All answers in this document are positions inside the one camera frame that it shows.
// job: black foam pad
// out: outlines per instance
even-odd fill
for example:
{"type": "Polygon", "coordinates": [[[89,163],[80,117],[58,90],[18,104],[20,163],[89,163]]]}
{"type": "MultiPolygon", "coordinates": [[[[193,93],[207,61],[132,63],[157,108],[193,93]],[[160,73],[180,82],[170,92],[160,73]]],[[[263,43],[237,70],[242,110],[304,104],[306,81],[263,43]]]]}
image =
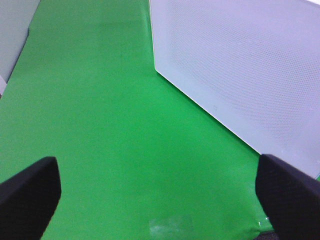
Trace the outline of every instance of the black foam pad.
{"type": "Polygon", "coordinates": [[[255,192],[280,240],[320,239],[320,183],[273,155],[261,155],[255,192]]]}
{"type": "Polygon", "coordinates": [[[0,184],[0,239],[40,239],[60,196],[55,157],[44,157],[0,184]]]}
{"type": "Polygon", "coordinates": [[[257,236],[254,240],[279,240],[275,232],[263,232],[257,236]]]}

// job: green backdrop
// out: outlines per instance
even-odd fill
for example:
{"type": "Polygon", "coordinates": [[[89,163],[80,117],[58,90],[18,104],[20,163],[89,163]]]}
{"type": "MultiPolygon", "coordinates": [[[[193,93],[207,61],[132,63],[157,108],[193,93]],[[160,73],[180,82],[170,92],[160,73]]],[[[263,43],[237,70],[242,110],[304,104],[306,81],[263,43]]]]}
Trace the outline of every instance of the green backdrop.
{"type": "Polygon", "coordinates": [[[154,69],[147,0],[42,0],[0,100],[0,180],[56,156],[42,239],[252,240],[259,155],[154,69]]]}

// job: perforated white panel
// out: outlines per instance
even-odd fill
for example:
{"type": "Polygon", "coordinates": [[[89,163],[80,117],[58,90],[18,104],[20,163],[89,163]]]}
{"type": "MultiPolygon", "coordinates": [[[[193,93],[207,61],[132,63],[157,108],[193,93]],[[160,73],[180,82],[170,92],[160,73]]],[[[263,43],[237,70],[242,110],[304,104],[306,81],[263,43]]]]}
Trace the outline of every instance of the perforated white panel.
{"type": "Polygon", "coordinates": [[[259,153],[320,173],[320,6],[150,0],[155,68],[259,153]]]}

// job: green surface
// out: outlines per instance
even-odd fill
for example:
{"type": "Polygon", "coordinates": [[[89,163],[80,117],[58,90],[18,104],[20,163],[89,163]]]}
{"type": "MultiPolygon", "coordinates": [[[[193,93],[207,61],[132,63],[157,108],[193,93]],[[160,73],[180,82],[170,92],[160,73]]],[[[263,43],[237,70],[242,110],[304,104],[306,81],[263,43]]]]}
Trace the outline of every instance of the green surface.
{"type": "Polygon", "coordinates": [[[258,154],[154,69],[147,0],[42,0],[0,100],[0,180],[58,159],[42,239],[250,240],[258,154]]]}

